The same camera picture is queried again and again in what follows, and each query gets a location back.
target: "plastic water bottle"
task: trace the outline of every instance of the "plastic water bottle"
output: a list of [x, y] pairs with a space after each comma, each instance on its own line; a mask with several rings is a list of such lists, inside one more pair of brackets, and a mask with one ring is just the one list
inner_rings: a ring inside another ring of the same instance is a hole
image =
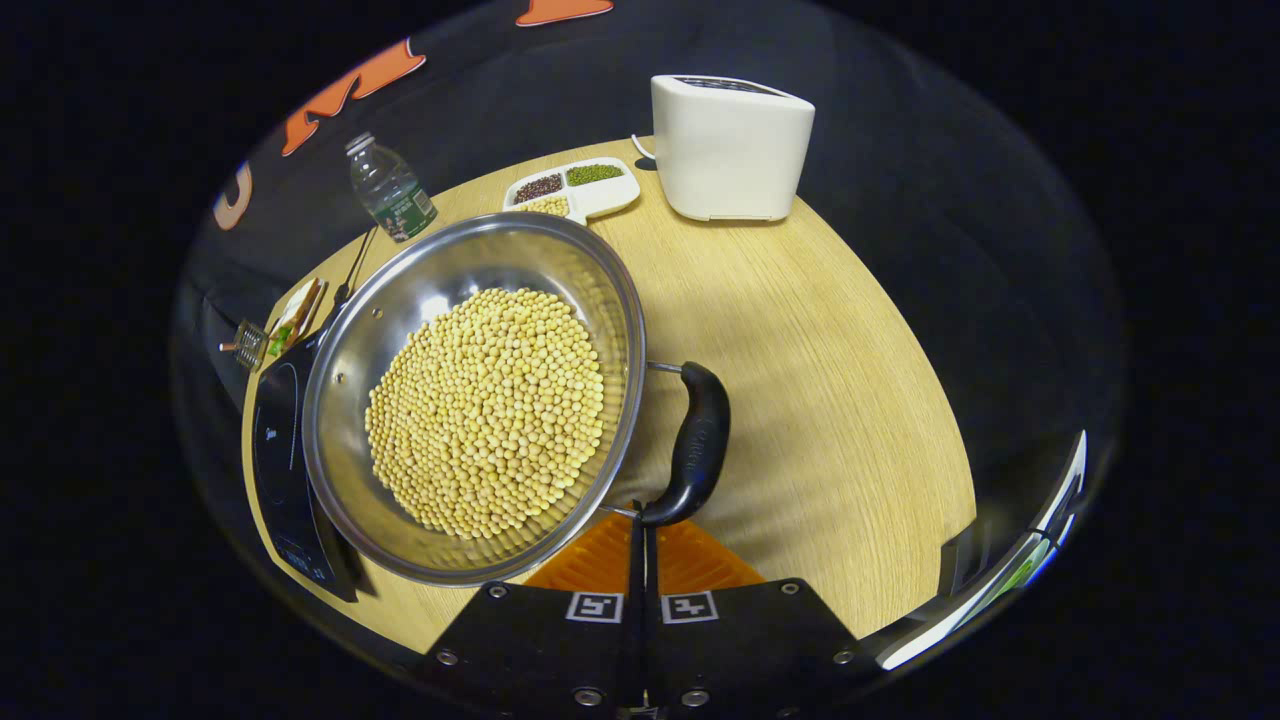
[[374, 143], [372, 135], [366, 132], [348, 142], [347, 156], [356, 197], [396, 242], [417, 236], [439, 214], [408, 163]]

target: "white toaster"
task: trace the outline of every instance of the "white toaster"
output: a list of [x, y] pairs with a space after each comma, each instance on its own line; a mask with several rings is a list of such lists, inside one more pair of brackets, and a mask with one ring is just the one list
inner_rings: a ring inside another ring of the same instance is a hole
[[795, 200], [814, 106], [759, 83], [654, 76], [653, 135], [667, 202], [695, 220], [777, 220]]

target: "bottle label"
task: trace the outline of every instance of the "bottle label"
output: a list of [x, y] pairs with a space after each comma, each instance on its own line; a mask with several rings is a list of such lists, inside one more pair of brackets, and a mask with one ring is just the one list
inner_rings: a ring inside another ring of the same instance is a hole
[[374, 213], [374, 219], [396, 242], [404, 242], [426, 229], [438, 214], [422, 187], [415, 184], [403, 197]]

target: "bottle cap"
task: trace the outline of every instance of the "bottle cap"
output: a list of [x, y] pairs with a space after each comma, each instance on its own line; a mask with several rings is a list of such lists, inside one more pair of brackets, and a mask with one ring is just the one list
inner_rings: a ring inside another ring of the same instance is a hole
[[347, 155], [348, 156], [355, 155], [356, 152], [360, 152], [361, 150], [369, 147], [372, 143], [374, 143], [374, 136], [371, 133], [362, 132], [360, 133], [360, 137], [347, 143]]

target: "wok handle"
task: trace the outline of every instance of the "wok handle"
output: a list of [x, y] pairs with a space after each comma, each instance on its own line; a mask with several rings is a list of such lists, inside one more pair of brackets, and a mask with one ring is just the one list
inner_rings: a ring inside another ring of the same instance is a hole
[[719, 378], [698, 363], [649, 363], [649, 366], [680, 373], [689, 389], [689, 411], [671, 454], [671, 482], [639, 515], [643, 527], [655, 528], [687, 519], [712, 496], [728, 451], [730, 409]]

